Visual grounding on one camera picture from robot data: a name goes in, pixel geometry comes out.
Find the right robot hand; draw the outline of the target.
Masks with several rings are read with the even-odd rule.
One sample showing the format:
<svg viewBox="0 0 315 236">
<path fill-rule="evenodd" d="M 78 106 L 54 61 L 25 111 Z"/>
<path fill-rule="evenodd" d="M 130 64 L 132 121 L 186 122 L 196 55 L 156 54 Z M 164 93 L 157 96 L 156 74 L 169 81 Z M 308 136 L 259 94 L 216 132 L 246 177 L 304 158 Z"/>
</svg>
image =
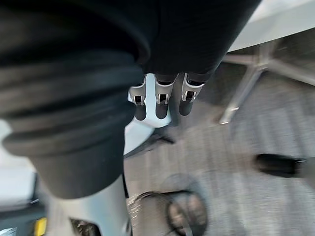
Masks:
<svg viewBox="0 0 315 236">
<path fill-rule="evenodd" d="M 173 83 L 188 115 L 257 0 L 3 0 L 0 117 L 71 222 L 130 236 L 125 127 L 145 118 L 145 81 L 164 118 Z"/>
</svg>

